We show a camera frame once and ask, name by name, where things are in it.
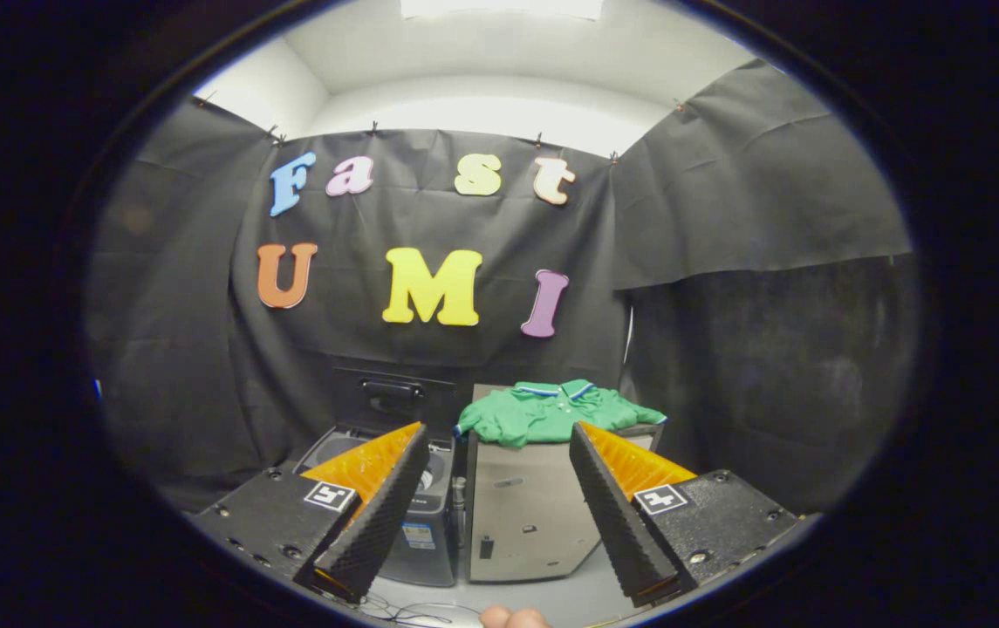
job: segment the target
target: fingertip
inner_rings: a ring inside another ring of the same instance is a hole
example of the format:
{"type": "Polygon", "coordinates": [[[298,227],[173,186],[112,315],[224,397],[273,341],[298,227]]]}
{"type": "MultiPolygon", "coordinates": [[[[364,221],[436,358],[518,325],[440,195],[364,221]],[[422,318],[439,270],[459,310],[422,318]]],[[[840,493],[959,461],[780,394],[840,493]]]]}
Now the fingertip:
{"type": "Polygon", "coordinates": [[[504,628],[550,628],[546,618],[536,608],[523,608],[510,616],[504,628]]]}
{"type": "Polygon", "coordinates": [[[494,607],[483,609],[483,612],[480,613],[480,624],[483,625],[483,628],[504,628],[510,615],[510,608],[494,605],[494,607]]]}

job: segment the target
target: green shirt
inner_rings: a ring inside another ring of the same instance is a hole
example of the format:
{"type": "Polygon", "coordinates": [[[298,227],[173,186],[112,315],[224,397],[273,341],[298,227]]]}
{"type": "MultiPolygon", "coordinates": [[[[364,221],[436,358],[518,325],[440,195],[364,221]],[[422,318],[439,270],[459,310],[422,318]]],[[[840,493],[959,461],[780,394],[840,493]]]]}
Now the green shirt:
{"type": "Polygon", "coordinates": [[[527,442],[567,442],[572,424],[585,421],[606,430],[635,424],[661,424],[666,415],[635,405],[614,390],[596,388],[587,380],[562,385],[518,382],[472,402],[456,424],[456,436],[475,430],[480,440],[504,447],[527,442]]]}

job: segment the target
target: wire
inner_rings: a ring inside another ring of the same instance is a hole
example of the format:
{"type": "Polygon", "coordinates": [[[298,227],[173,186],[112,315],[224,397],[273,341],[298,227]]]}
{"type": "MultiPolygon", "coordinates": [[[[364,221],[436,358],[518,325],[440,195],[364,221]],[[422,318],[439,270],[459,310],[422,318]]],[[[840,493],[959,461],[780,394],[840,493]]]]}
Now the wire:
{"type": "Polygon", "coordinates": [[[413,623],[413,621],[408,621],[411,619],[430,619],[433,621],[440,621],[441,624],[454,623],[454,620],[448,619],[448,617],[441,617],[440,615],[432,615],[432,613],[427,613],[427,612],[413,613],[413,615],[403,615],[403,613],[410,611],[410,609],[416,607],[459,608],[463,609],[464,611],[471,611],[472,613],[475,613],[475,615],[477,616],[480,615],[480,612],[476,611],[476,609],[467,607],[467,605],[460,605],[460,604],[414,603],[414,604],[404,605],[404,607],[399,607],[398,605],[388,603],[388,601],[384,597],[377,596],[375,595],[375,593],[371,592],[368,592],[366,596],[360,598],[359,607],[356,607],[356,611],[362,612],[364,613],[364,615],[367,615],[368,617],[371,617],[373,619],[383,619],[387,621],[392,621],[392,623],[395,623],[396,625],[410,625],[410,627],[412,628],[432,628],[432,625],[416,624],[413,623]],[[385,615],[387,616],[380,617],[373,615],[371,612],[365,611],[365,609],[363,608],[365,607],[365,605],[371,605],[372,611],[379,611],[385,613],[385,615]]]}

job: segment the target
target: black curtain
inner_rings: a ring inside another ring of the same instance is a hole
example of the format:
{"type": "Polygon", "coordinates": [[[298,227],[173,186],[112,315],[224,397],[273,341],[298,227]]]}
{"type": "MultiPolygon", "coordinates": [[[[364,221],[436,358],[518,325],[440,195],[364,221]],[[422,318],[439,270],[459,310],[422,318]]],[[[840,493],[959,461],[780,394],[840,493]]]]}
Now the black curtain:
{"type": "Polygon", "coordinates": [[[919,306],[901,214],[841,120],[761,61],[615,166],[441,131],[279,147],[197,104],[157,128],[113,191],[88,290],[113,440],[181,509],[346,420],[334,366],[464,386],[587,378],[669,414],[672,460],[733,469],[792,509],[827,508],[891,424],[919,306]],[[269,215],[271,172],[310,151],[299,202],[269,215]],[[456,192],[467,154],[502,162],[494,195],[456,192]],[[354,156],[374,160],[373,185],[327,195],[354,156]],[[564,206],[532,189],[543,157],[576,175],[564,206]],[[303,301],[265,306],[258,248],[287,248],[286,289],[301,242],[318,247],[303,301]],[[482,254],[479,324],[383,321],[398,247],[431,273],[451,251],[482,254]],[[570,279],[551,338],[520,330],[539,270],[570,279]]]}
{"type": "Polygon", "coordinates": [[[660,453],[827,509],[910,378],[913,254],[843,120],[753,60],[671,112],[612,172],[622,389],[669,414],[660,453]]]}
{"type": "Polygon", "coordinates": [[[181,509],[269,464],[233,371],[228,274],[270,140],[187,103],[148,139],[105,205],[86,332],[106,426],[133,472],[181,509]]]}
{"type": "Polygon", "coordinates": [[[627,310],[612,290],[611,163],[570,148],[499,136],[380,131],[273,146],[263,131],[187,103],[157,128],[113,191],[89,283],[89,338],[112,437],[133,469],[187,510],[253,469],[295,457],[339,417],[332,367],[511,385],[587,378],[614,388],[627,310]],[[271,172],[313,151],[299,203],[271,217],[271,172]],[[494,154],[494,195],[455,191],[466,154],[494,154]],[[329,196],[332,169],[374,160],[370,189],[329,196]],[[536,158],[576,175],[564,206],[535,195],[536,158]],[[257,250],[314,242],[308,290],[271,309],[257,250]],[[478,251],[475,326],[433,317],[383,321],[396,247],[436,273],[448,253],[478,251]],[[551,338],[524,335],[536,273],[567,275],[551,338]]]}

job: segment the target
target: letter m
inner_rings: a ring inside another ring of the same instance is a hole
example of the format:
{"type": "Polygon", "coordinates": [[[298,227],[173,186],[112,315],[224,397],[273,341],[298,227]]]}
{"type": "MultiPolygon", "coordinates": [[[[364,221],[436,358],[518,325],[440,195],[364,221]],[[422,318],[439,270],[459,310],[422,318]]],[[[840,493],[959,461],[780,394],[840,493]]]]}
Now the letter m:
{"type": "Polygon", "coordinates": [[[430,275],[421,252],[415,248],[392,248],[387,251],[387,261],[391,263],[394,275],[391,278],[391,303],[383,310],[384,321],[413,321],[414,313],[407,305],[408,299],[412,299],[422,322],[427,323],[444,298],[444,306],[436,315],[442,325],[475,325],[480,322],[472,304],[472,290],[475,289],[476,268],[483,262],[482,255],[474,250],[452,251],[444,258],[436,275],[430,275]]]}

